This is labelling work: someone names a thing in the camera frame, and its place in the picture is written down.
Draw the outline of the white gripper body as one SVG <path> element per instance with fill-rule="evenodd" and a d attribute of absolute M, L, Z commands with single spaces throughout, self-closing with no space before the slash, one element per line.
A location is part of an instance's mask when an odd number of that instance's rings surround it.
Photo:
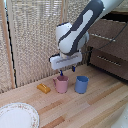
<path fill-rule="evenodd" d="M 63 58 L 61 55 L 52 56 L 50 58 L 51 68 L 53 70 L 61 69 L 66 66 L 77 64 L 82 61 L 82 54 L 80 52 L 74 53 L 72 56 Z"/>

